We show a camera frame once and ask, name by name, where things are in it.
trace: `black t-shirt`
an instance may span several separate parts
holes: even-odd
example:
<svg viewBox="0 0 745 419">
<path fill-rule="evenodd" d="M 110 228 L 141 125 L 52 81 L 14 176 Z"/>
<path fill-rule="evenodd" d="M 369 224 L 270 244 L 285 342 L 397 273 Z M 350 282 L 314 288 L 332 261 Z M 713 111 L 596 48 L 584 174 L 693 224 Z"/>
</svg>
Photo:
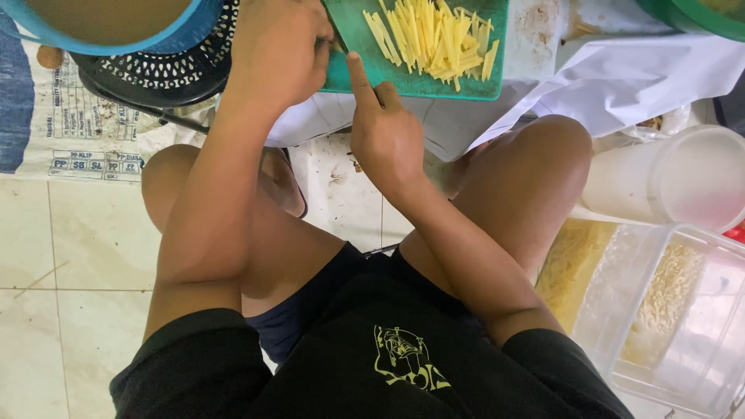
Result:
<svg viewBox="0 0 745 419">
<path fill-rule="evenodd" d="M 351 280 L 272 376 L 210 309 L 155 332 L 111 383 L 118 418 L 632 418 L 566 336 L 501 349 L 387 277 Z"/>
</svg>

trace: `forearm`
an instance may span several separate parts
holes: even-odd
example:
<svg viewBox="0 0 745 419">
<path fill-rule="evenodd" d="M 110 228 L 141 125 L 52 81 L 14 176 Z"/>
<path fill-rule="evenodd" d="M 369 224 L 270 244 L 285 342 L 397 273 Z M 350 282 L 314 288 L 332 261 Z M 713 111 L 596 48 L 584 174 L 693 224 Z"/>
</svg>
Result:
<svg viewBox="0 0 745 419">
<path fill-rule="evenodd" d="M 158 279 L 176 283 L 239 274 L 250 232 L 261 150 L 279 115 L 229 84 L 205 144 L 171 211 Z"/>
<path fill-rule="evenodd" d="M 517 329 L 561 331 L 520 265 L 426 179 L 393 204 L 414 225 L 456 295 L 499 344 Z"/>
</svg>

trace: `red object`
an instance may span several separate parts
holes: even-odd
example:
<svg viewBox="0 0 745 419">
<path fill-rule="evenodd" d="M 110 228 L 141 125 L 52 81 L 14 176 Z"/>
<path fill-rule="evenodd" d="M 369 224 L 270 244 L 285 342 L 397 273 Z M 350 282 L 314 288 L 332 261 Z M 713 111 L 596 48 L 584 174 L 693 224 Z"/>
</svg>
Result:
<svg viewBox="0 0 745 419">
<path fill-rule="evenodd" d="M 745 221 L 741 222 L 737 227 L 725 232 L 722 236 L 729 237 L 736 242 L 745 244 Z"/>
</svg>

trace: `hand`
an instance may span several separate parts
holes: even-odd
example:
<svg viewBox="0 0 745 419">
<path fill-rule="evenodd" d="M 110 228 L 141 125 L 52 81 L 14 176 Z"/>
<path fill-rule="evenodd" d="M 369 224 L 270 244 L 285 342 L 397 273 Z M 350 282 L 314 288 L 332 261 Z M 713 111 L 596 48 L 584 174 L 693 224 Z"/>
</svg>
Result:
<svg viewBox="0 0 745 419">
<path fill-rule="evenodd" d="M 283 112 L 326 81 L 334 29 L 320 0 L 244 0 L 230 81 Z"/>
<path fill-rule="evenodd" d="M 346 59 L 357 100 L 352 122 L 352 153 L 378 190 L 396 205 L 408 188 L 427 181 L 424 161 L 424 130 L 389 81 L 375 90 L 367 80 L 362 59 L 350 52 Z"/>
</svg>

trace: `green cutting board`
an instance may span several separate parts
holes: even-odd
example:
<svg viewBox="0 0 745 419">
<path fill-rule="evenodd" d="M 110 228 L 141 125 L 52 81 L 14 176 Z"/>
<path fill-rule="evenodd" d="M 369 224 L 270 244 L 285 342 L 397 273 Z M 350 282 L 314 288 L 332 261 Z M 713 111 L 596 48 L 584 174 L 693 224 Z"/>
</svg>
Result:
<svg viewBox="0 0 745 419">
<path fill-rule="evenodd" d="M 393 9 L 395 0 L 384 0 L 388 10 Z M 389 33 L 393 33 L 385 19 L 378 0 L 324 0 L 326 9 L 331 15 L 334 26 L 341 35 L 341 39 L 349 51 L 356 51 L 362 56 L 367 71 L 367 77 L 373 86 L 382 81 L 392 81 L 400 95 L 418 98 L 450 98 L 470 99 L 477 101 L 493 101 L 499 97 L 502 88 L 502 68 L 504 66 L 504 36 L 507 32 L 507 9 L 510 0 L 451 0 L 450 8 L 462 6 L 466 10 L 476 12 L 484 19 L 492 19 L 494 31 L 489 35 L 489 48 L 492 41 L 499 40 L 499 50 L 494 60 L 491 80 L 481 83 L 473 78 L 460 79 L 460 92 L 450 84 L 442 84 L 430 75 L 417 71 L 409 74 L 406 65 L 396 67 L 383 57 L 383 53 L 375 41 L 370 27 L 362 14 L 367 10 L 373 14 L 378 12 Z M 329 73 L 322 92 L 351 93 L 349 72 L 346 69 L 346 55 L 332 52 L 329 62 Z"/>
</svg>

